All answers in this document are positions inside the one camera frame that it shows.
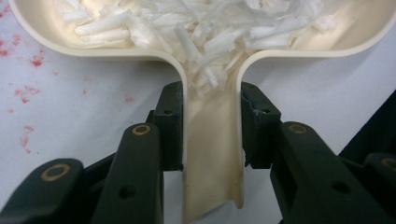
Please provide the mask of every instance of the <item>white tabletop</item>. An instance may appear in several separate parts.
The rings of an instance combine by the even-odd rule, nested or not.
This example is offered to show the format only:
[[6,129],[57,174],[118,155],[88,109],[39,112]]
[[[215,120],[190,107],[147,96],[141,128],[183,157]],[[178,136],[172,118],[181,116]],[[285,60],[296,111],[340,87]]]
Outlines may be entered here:
[[[244,81],[258,85],[282,120],[313,127],[339,153],[396,90],[396,27],[357,55],[316,61],[262,60]],[[116,151],[144,122],[162,87],[180,80],[167,63],[97,62],[37,43],[0,0],[0,208],[40,164],[88,166]],[[181,173],[165,174],[165,223],[181,220]],[[245,206],[226,203],[196,223],[278,223],[269,171],[245,169]]]

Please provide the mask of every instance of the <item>pile of plastic scraps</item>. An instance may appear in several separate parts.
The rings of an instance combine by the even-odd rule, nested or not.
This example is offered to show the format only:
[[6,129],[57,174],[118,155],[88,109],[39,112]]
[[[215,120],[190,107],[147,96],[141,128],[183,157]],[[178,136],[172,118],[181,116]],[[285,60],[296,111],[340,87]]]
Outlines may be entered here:
[[335,29],[348,0],[116,0],[96,18],[78,0],[54,0],[74,22],[77,48],[155,49],[173,55],[200,97],[224,88],[228,75],[262,49],[287,49],[307,29]]

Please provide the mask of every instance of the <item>beige container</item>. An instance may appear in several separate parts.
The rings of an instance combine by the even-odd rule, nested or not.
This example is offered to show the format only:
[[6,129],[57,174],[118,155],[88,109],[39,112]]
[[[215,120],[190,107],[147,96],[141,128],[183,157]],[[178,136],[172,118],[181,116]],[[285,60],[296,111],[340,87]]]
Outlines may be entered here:
[[[99,8],[113,1],[83,0]],[[172,64],[187,83],[184,69],[166,53],[142,49],[74,49],[77,37],[62,32],[63,22],[50,0],[10,1],[23,28],[46,47],[63,54],[102,60],[161,60]],[[199,99],[184,85],[184,221],[190,222],[216,206],[243,205],[240,84],[248,67],[265,58],[327,58],[361,52],[378,42],[396,21],[395,0],[351,0],[336,15],[338,26],[327,34],[314,30],[288,50],[259,51],[230,75],[226,90]]]

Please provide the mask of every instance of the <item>brass screw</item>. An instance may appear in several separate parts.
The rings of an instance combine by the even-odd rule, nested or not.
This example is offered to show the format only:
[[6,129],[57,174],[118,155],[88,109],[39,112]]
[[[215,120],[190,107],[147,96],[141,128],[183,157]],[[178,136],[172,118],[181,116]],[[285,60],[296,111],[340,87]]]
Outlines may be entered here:
[[149,133],[150,131],[151,129],[148,125],[139,125],[137,127],[134,127],[132,133],[135,135],[144,135],[146,133]]
[[291,131],[292,133],[307,133],[308,130],[300,124],[291,124],[288,127],[289,131]]
[[396,172],[396,159],[394,158],[384,158],[381,163],[388,167],[391,171]]
[[[54,171],[56,169],[62,169],[61,173],[57,174],[57,175],[52,175],[50,172]],[[41,179],[43,179],[46,182],[52,182],[52,181],[55,181],[57,179],[62,178],[65,175],[67,175],[67,173],[69,173],[69,171],[70,171],[69,165],[59,163],[59,164],[53,165],[50,168],[48,168],[47,170],[45,170],[43,172],[43,174],[41,174]]]

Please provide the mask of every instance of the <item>white surface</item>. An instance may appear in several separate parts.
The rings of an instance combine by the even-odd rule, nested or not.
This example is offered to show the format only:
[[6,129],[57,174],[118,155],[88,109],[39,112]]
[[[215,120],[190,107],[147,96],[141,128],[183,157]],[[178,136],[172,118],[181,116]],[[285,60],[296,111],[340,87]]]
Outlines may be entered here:
[[[0,55],[8,52],[0,56],[2,207],[43,162],[76,158],[90,165],[114,152],[123,130],[143,122],[163,85],[179,77],[166,63],[105,63],[61,55],[24,32],[6,0],[0,1],[0,15]],[[16,45],[15,35],[21,36]],[[346,58],[260,61],[244,81],[261,87],[282,111],[282,120],[312,126],[339,152],[396,89],[395,38],[393,28],[374,48]],[[40,57],[43,63],[34,67],[31,61]],[[26,86],[39,92],[28,92]],[[29,102],[21,100],[18,90]],[[25,146],[21,140],[27,139]],[[278,223],[268,174],[245,169],[244,208],[226,203],[196,223]],[[181,189],[181,173],[165,175],[165,223],[181,220]]]

